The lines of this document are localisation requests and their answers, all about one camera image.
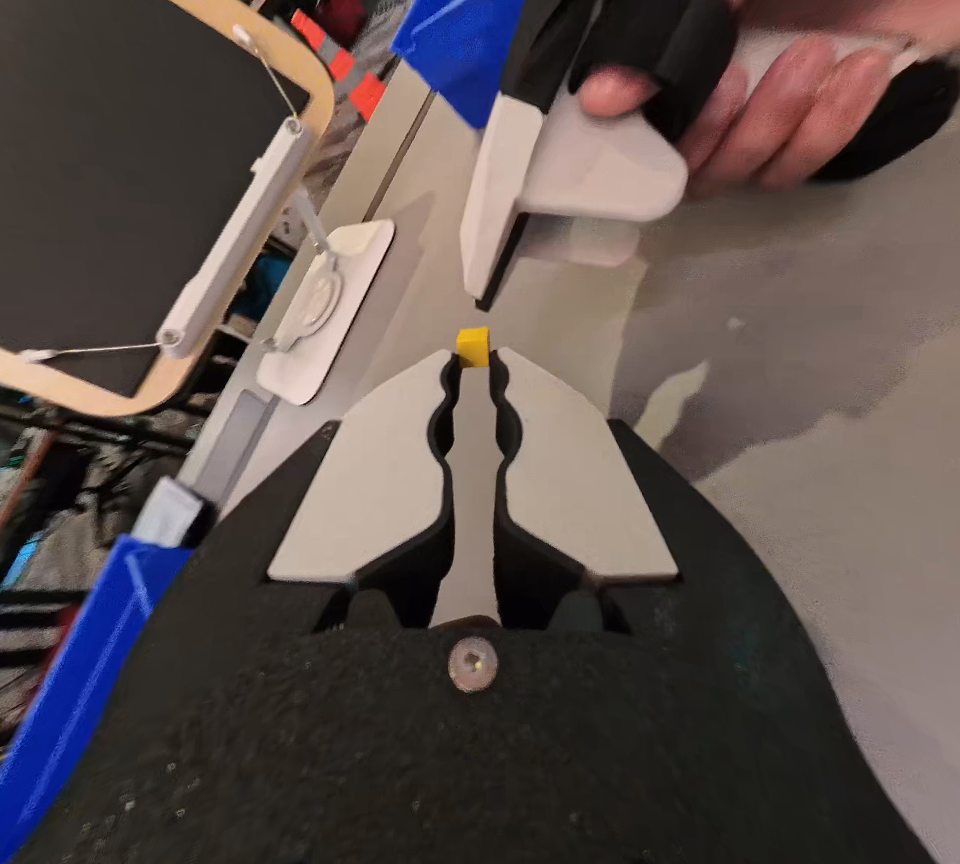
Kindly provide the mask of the white stand base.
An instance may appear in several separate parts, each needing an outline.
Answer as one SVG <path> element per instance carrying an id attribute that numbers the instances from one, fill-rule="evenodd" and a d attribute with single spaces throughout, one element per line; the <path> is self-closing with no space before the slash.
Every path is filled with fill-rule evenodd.
<path id="1" fill-rule="evenodd" d="M 256 380 L 283 402 L 304 405 L 325 384 L 396 236 L 391 219 L 342 226 L 311 262 L 265 343 Z"/>

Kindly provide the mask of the blue plastic bin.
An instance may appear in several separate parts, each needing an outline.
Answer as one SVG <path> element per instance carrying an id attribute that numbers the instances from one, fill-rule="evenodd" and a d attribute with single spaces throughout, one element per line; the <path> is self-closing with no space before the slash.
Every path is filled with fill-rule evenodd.
<path id="1" fill-rule="evenodd" d="M 2 764 L 2 862 L 13 860 L 66 785 L 127 655 L 192 554 L 128 535 L 115 543 Z"/>
<path id="2" fill-rule="evenodd" d="M 390 48 L 474 129 L 486 126 L 524 0 L 413 0 Z"/>

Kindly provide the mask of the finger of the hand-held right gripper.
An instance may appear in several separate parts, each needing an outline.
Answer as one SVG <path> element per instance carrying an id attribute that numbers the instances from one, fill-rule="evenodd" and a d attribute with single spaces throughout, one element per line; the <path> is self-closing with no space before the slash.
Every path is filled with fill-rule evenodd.
<path id="1" fill-rule="evenodd" d="M 645 224 L 677 207 L 688 178 L 642 114 L 592 117 L 565 91 L 544 114 L 499 93 L 463 208 L 463 288 L 491 310 L 531 218 Z"/>
<path id="2" fill-rule="evenodd" d="M 531 215 L 525 258 L 596 268 L 618 268 L 637 253 L 640 225 L 589 217 Z"/>

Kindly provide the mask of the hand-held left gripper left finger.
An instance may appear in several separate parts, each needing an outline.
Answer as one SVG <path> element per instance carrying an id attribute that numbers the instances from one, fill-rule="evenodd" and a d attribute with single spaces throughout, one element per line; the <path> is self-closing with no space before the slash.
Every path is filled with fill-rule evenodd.
<path id="1" fill-rule="evenodd" d="M 386 594 L 427 628 L 454 559 L 447 456 L 460 360 L 429 354 L 355 403 L 271 560 L 272 581 Z"/>

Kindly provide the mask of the white box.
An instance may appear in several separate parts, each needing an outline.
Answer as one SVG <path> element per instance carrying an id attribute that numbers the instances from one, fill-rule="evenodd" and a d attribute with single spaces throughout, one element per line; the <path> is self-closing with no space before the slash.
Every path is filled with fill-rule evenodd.
<path id="1" fill-rule="evenodd" d="M 209 501 L 164 475 L 151 489 L 128 534 L 144 545 L 193 549 L 215 519 Z"/>

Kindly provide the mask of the orange cone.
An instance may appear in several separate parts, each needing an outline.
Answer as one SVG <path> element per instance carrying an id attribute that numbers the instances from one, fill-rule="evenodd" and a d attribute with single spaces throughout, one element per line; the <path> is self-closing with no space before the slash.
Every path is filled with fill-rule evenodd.
<path id="1" fill-rule="evenodd" d="M 303 10 L 294 11 L 291 25 L 326 68 L 336 94 L 348 100 L 364 121 L 370 121 L 385 91 L 383 82 Z"/>

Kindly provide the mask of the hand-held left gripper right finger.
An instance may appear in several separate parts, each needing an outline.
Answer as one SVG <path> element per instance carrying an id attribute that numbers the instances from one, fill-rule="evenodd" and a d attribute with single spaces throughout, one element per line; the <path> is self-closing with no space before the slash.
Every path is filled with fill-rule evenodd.
<path id="1" fill-rule="evenodd" d="M 680 574 L 611 425 L 580 392 L 517 351 L 489 357 L 502 462 L 493 581 L 505 628 L 546 628 L 577 591 Z"/>

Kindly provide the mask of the black board with wooden rim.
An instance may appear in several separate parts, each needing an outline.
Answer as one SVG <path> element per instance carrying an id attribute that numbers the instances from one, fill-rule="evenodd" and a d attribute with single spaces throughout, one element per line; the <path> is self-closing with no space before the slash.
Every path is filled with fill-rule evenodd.
<path id="1" fill-rule="evenodd" d="M 134 415 L 186 383 L 333 111 L 237 0 L 2 0 L 2 386 Z"/>

